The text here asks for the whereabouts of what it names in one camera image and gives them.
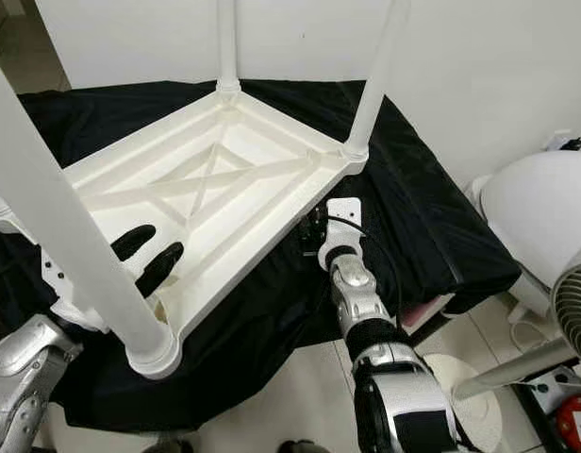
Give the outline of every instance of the black cable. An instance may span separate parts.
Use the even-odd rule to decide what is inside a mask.
[[[366,236],[368,239],[370,239],[379,248],[379,250],[383,252],[383,255],[385,255],[385,258],[389,262],[391,271],[393,272],[393,277],[395,278],[395,298],[397,299],[396,327],[406,337],[407,334],[406,331],[404,330],[404,326],[402,325],[402,282],[400,281],[397,262],[395,262],[395,259],[393,258],[387,247],[383,245],[383,243],[381,243],[378,239],[376,239],[376,236],[374,236],[366,228],[358,224],[355,224],[350,220],[346,220],[343,219],[342,217],[337,217],[334,215],[325,215],[324,219],[334,220],[335,222],[341,222],[342,224],[346,224],[349,227],[356,229],[364,236]]]

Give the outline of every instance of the cable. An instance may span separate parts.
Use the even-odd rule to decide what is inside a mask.
[[[524,325],[524,326],[528,326],[532,329],[534,329],[544,340],[542,340],[539,344],[534,344],[533,346],[529,346],[529,347],[525,347],[521,344],[521,342],[519,342],[517,340],[517,334],[516,334],[516,330],[517,330],[517,326],[518,325]],[[536,326],[534,323],[530,323],[529,321],[517,321],[515,324],[513,324],[510,327],[510,341],[513,342],[513,344],[515,345],[515,347],[517,349],[519,349],[519,352],[521,353],[525,353],[527,352],[529,349],[532,349],[534,347],[538,347],[538,346],[542,346],[543,344],[550,342],[550,340],[548,339],[548,337],[546,335],[544,335],[544,332],[542,332],[540,330],[540,328],[538,326]]]
[[[370,239],[381,252],[385,255],[385,258],[389,262],[391,267],[391,271],[393,272],[393,276],[395,278],[395,297],[397,299],[397,313],[396,313],[396,324],[397,329],[402,333],[404,336],[407,336],[406,331],[404,330],[404,326],[402,325],[402,282],[400,281],[400,276],[398,273],[398,266],[395,262],[395,259],[387,249],[385,245],[383,245],[370,231],[368,231],[363,226],[360,226],[350,220],[343,219],[342,217],[337,217],[335,215],[325,215],[324,219],[326,220],[334,220],[335,222],[341,222],[342,224],[346,224],[349,227],[352,227]]]

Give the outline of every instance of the robotic hand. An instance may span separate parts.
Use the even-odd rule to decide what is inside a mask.
[[[361,451],[459,451],[450,403],[429,368],[403,343],[405,335],[392,323],[376,294],[374,275],[362,261],[359,200],[331,199],[326,206],[331,217],[318,258],[330,275],[340,329],[354,364]]]
[[[153,226],[138,226],[112,243],[119,260],[132,257],[155,235]],[[136,286],[148,297],[181,258],[181,243],[172,243],[144,268]],[[36,314],[0,342],[0,452],[31,449],[49,396],[68,363],[83,350],[79,329],[62,318]]]

